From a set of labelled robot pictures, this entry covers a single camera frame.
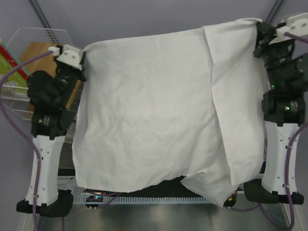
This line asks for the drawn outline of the white long sleeve shirt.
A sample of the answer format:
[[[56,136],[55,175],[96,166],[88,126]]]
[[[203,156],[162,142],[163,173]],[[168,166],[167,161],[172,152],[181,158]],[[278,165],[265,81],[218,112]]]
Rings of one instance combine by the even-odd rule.
[[[223,206],[264,161],[256,18],[85,47],[77,185],[128,193],[182,177]]]

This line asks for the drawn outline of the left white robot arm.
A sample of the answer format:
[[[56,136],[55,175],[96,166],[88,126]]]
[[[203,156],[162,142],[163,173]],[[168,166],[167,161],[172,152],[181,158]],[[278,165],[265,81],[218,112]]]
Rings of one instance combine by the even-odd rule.
[[[86,81],[86,53],[78,55],[64,51],[62,55],[71,57],[73,63],[68,64],[57,55],[54,57],[55,76],[39,70],[27,80],[27,95],[34,106],[31,141],[38,150],[34,152],[26,198],[16,205],[18,212],[50,218],[67,216],[73,206],[72,191],[59,189],[57,176],[65,136],[76,115],[75,111],[67,108],[67,104],[76,84]]]

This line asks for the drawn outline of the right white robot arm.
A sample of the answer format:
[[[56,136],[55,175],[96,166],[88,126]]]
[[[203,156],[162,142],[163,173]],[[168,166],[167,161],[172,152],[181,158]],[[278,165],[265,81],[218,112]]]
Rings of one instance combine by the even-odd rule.
[[[287,23],[257,23],[254,56],[263,59],[270,85],[262,99],[267,158],[263,178],[246,182],[244,194],[250,202],[301,205],[304,196],[297,191],[295,163],[299,134],[308,126],[304,99],[308,90],[308,55],[293,59],[295,41],[303,41],[303,37],[291,35],[283,39],[285,32]]]

